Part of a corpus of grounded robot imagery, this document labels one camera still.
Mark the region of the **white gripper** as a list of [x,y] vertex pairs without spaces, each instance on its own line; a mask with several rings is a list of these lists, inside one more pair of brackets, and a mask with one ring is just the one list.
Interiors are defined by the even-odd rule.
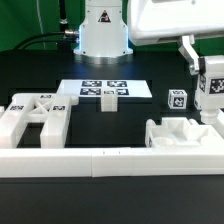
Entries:
[[191,75],[200,70],[196,38],[224,33],[224,0],[129,0],[129,39],[136,46],[175,42]]

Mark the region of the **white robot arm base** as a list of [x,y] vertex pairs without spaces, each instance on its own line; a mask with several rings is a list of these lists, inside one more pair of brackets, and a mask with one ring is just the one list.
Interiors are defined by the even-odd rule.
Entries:
[[118,64],[131,60],[128,27],[122,18],[122,0],[85,0],[85,19],[79,26],[77,61]]

